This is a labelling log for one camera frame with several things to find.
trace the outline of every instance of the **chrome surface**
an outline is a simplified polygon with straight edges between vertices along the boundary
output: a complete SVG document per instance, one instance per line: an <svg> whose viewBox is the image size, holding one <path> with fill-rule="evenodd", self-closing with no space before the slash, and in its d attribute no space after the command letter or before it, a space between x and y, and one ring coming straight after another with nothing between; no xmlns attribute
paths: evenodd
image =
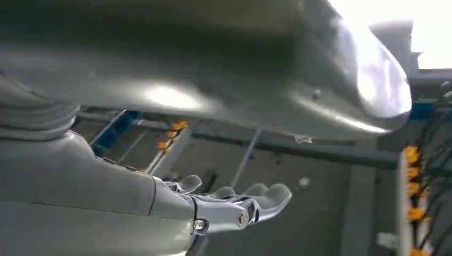
<svg viewBox="0 0 452 256"><path fill-rule="evenodd" d="M406 120L400 65L320 0L17 0L0 69L83 105L217 119L323 139Z"/></svg>

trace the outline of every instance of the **screw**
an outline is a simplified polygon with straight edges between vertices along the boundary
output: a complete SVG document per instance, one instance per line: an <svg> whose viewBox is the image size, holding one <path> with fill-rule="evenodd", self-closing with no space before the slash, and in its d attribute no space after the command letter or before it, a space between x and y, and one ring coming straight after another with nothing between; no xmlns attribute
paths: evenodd
<svg viewBox="0 0 452 256"><path fill-rule="evenodd" d="M239 216L239 222L238 222L239 227L240 228L244 228L244 227L248 226L248 222L249 222L249 215L248 215L248 213L247 212L242 213Z"/></svg>
<svg viewBox="0 0 452 256"><path fill-rule="evenodd" d="M322 92L319 89L316 89L314 91L314 94L312 95L313 100L318 100L321 96Z"/></svg>
<svg viewBox="0 0 452 256"><path fill-rule="evenodd" d="M203 230L206 227L206 224L202 220L195 220L195 222L193 223L193 227L196 230Z"/></svg>

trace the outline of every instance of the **yellow clip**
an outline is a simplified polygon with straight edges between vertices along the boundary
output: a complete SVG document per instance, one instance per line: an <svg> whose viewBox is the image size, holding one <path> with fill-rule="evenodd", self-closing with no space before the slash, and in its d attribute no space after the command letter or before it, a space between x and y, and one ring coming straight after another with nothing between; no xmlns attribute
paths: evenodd
<svg viewBox="0 0 452 256"><path fill-rule="evenodd" d="M410 250L410 256L430 256L430 253L414 248Z"/></svg>
<svg viewBox="0 0 452 256"><path fill-rule="evenodd" d="M405 156L407 157L407 162L409 164L415 163L419 158L419 152L417 147L408 146L405 148Z"/></svg>
<svg viewBox="0 0 452 256"><path fill-rule="evenodd" d="M419 193L419 190L421 189L421 184L416 182L409 182L407 186L407 195L408 197L412 197L415 194ZM419 197L424 197L427 195L427 189L424 189L422 193L419 195Z"/></svg>
<svg viewBox="0 0 452 256"><path fill-rule="evenodd" d="M159 148L163 152L167 152L168 151L168 147L169 147L169 145L168 145L167 142L159 142L157 144L157 148Z"/></svg>
<svg viewBox="0 0 452 256"><path fill-rule="evenodd" d="M166 136L167 136L169 139L174 140L174 139L176 138L176 136L177 136L177 132L176 132L176 131L167 132L167 133L166 133Z"/></svg>
<svg viewBox="0 0 452 256"><path fill-rule="evenodd" d="M420 208L410 208L408 210L408 220L411 221L430 221L430 217L426 216L426 212Z"/></svg>
<svg viewBox="0 0 452 256"><path fill-rule="evenodd" d="M407 186L407 195L413 196L415 193L419 192L421 185L416 182L409 182Z"/></svg>
<svg viewBox="0 0 452 256"><path fill-rule="evenodd" d="M186 121L182 121L182 122L178 122L177 124L173 124L172 129L173 131L180 131L183 130L185 127L187 127L188 122Z"/></svg>
<svg viewBox="0 0 452 256"><path fill-rule="evenodd" d="M407 173L408 179L412 179L417 176L419 176L419 168L417 168L417 167L408 168L408 173Z"/></svg>

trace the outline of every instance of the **wire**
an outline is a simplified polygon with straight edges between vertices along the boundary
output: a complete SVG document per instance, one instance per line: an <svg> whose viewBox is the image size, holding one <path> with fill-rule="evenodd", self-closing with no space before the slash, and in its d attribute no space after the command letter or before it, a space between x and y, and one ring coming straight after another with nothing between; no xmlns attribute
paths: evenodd
<svg viewBox="0 0 452 256"><path fill-rule="evenodd" d="M419 249L422 250L424 248L424 246L427 244L427 241L430 239L430 237L432 236L433 233L433 228L435 226L436 223L436 219L439 216L439 213L442 209L443 206L443 202L439 202L438 207L436 207L435 212L432 215L432 222L430 222L430 226L429 226L429 231L428 233L424 236L424 238L421 241L421 244L419 245Z"/></svg>

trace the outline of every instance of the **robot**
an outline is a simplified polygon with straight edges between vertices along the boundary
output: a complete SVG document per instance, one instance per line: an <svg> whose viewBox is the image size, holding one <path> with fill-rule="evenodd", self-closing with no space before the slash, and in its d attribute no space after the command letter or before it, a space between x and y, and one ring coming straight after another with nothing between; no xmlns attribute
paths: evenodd
<svg viewBox="0 0 452 256"><path fill-rule="evenodd" d="M3 255L172 255L288 204L282 184L192 192L97 158L80 105L315 140L402 126L406 75L325 0L16 0L0 7Z"/></svg>

